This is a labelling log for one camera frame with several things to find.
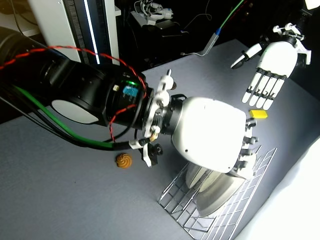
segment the green cable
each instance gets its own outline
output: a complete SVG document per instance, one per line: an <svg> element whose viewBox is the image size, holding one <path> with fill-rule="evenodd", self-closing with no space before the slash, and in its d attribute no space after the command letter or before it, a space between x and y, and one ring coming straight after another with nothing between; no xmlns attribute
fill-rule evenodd
<svg viewBox="0 0 320 240"><path fill-rule="evenodd" d="M226 22L229 20L229 18L231 17L231 15L235 12L235 10L237 10L237 8L243 3L244 0L241 0L237 6L235 6L235 8L230 12L230 14L226 17L226 19L224 20L224 22L221 24L220 29L223 28L223 26L226 24Z"/></svg>
<svg viewBox="0 0 320 240"><path fill-rule="evenodd" d="M67 127L63 122L61 122L58 118L56 118L45 106L43 106L37 99L35 99L28 91L15 86L26 98L28 98L31 102L33 102L40 110L42 110L52 121L54 121L57 125L59 125L63 130L65 130L70 136L80 140L81 142L88 143L91 145L105 147L105 148L113 148L113 143L103 142L91 140L85 137L82 137L75 132L73 132L69 127Z"/></svg>

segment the yellow sponge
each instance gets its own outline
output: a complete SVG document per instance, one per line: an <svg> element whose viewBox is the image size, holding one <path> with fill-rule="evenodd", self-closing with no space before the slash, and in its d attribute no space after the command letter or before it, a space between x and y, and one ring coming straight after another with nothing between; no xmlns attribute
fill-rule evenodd
<svg viewBox="0 0 320 240"><path fill-rule="evenodd" d="M250 110L249 113L255 119L266 119L268 117L266 110Z"/></svg>

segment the gray table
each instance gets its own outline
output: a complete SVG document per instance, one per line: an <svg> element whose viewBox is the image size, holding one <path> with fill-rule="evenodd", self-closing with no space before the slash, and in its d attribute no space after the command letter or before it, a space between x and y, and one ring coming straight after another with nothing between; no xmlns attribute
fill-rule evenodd
<svg viewBox="0 0 320 240"><path fill-rule="evenodd" d="M214 47L205 57L186 56L145 75L149 85L156 87L160 76L171 68L177 82L172 94L214 98L248 111L241 99L258 59L230 70L244 49L233 40ZM285 82L268 114L268 119L258 122L254 134L260 137L261 153L279 149L239 229L320 135L320 103L291 80ZM107 128L64 121L86 137L109 137ZM156 202L185 164L169 136L161 136L158 142L164 155L157 166L148 169L138 152L128 151L133 165L120 169L114 163L118 152L74 146L23 117L0 125L0 239L190 238Z"/></svg>

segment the white plate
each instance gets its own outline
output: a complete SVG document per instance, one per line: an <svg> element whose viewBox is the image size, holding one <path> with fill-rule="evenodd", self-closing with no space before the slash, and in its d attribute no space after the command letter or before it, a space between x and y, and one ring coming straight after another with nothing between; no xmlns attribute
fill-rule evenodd
<svg viewBox="0 0 320 240"><path fill-rule="evenodd" d="M206 217L217 211L235 194L244 181L243 178L228 176L224 173L220 174L214 184L211 184L196 196L196 207L199 215Z"/></svg>
<svg viewBox="0 0 320 240"><path fill-rule="evenodd" d="M217 178L220 176L220 174L222 174L221 172L217 172L217 171L212 171L207 177L206 179L203 181L200 189L199 189L199 193L203 192L204 190L206 190L208 187L210 187L212 184L215 183L215 181L217 180Z"/></svg>
<svg viewBox="0 0 320 240"><path fill-rule="evenodd" d="M189 189L193 188L194 185L199 181L203 174L207 171L205 167L198 166L189 162L188 169L185 175L185 184Z"/></svg>

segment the dish rack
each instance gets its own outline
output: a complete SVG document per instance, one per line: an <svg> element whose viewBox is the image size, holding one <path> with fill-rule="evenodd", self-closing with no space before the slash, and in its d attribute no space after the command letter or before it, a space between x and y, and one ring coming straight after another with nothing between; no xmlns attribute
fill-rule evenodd
<svg viewBox="0 0 320 240"><path fill-rule="evenodd" d="M253 168L255 176L247 179L219 210L209 216L199 216L196 196L211 171L207 170L189 189L185 181L188 164L164 189L158 203L193 239L231 240L277 149L260 156Z"/></svg>

